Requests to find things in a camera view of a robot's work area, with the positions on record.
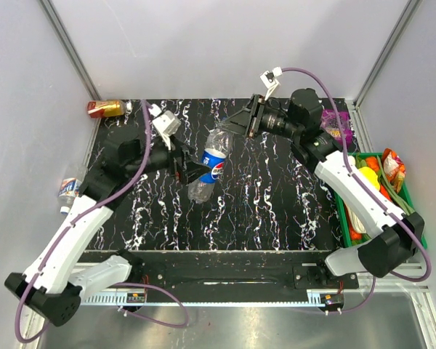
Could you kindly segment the Pepsi plastic bottle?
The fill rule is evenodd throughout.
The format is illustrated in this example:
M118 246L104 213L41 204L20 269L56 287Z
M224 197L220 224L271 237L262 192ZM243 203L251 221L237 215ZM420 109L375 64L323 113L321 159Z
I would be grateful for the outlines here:
M221 177L224 164L233 147L233 136L223 129L213 129L206 140L201 162L210 171L188 186L188 198L202 204L211 198L214 186Z

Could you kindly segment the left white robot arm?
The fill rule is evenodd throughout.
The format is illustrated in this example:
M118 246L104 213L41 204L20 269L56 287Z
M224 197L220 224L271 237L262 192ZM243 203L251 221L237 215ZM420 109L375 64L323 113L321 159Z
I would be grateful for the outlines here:
M143 260L125 249L81 272L73 268L92 240L143 174L165 169L183 185L209 173L193 159L193 148L171 135L143 145L136 135L113 134L87 173L68 216L41 255L23 273L10 273L5 287L21 305L54 326L66 324L80 304L118 283L142 281Z

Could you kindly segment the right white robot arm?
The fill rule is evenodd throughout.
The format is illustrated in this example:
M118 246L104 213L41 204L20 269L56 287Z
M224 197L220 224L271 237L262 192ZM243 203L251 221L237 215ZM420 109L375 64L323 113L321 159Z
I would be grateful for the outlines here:
M405 213L348 164L340 144L321 128L322 112L320 99L310 88L293 92L286 110L253 95L219 128L246 138L267 132L290 140L296 160L331 187L362 222L369 240L327 256L315 271L321 286L331 288L348 273L382 278L421 248L424 220L417 212Z

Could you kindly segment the clear water bottle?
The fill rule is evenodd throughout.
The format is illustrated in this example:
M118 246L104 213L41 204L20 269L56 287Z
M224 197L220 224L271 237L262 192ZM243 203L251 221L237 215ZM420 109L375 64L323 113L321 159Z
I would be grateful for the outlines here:
M87 168L84 164L71 164L65 171L58 191L57 200L61 214L68 214L79 188L84 180Z

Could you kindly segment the purple snack bag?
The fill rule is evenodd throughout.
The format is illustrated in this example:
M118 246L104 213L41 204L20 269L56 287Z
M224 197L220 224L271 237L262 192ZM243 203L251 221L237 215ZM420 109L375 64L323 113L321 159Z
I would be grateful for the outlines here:
M343 132L346 145L349 146L352 144L353 136L352 130L350 129L349 113L347 111L340 111L339 120L341 126L338 125L334 111L325 109L321 116L321 127L324 128L340 145L342 145L341 132Z

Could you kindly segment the orange toy carrot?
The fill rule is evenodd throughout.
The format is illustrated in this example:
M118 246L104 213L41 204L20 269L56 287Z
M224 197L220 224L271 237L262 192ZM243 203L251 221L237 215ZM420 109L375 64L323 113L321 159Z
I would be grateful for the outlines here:
M387 189L383 186L380 185L380 193L388 200L388 201L392 201Z

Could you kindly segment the orange snack bag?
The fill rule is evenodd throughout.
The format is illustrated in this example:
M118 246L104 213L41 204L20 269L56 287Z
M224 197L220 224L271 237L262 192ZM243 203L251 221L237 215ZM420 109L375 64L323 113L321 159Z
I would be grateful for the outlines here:
M381 156L381 164L387 180L396 193L399 193L405 182L406 168L399 155L390 148L386 148Z

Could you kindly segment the green plastic basket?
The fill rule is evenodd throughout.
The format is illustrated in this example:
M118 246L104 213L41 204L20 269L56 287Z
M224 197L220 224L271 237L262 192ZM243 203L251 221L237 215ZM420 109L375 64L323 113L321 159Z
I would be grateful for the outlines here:
M365 166L375 171L380 185L387 189L392 201L388 201L358 171ZM382 154L350 153L340 167L334 167L334 171L346 180L346 187L341 192L347 198L344 200L339 194L334 195L345 247L366 244L387 228L397 228L398 222L408 226L412 236L419 240L419 247L425 247L421 232L423 224L418 222L414 227L412 222L406 221L418 217L407 196L406 186L403 184L401 191L395 192L384 173Z

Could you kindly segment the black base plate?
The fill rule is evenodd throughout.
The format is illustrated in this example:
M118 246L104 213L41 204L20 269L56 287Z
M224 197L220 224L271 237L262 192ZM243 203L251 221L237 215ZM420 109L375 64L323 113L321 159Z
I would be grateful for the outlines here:
M321 265L327 252L111 252L134 263L132 281L179 285L263 284L292 289L358 289L353 272L331 276Z

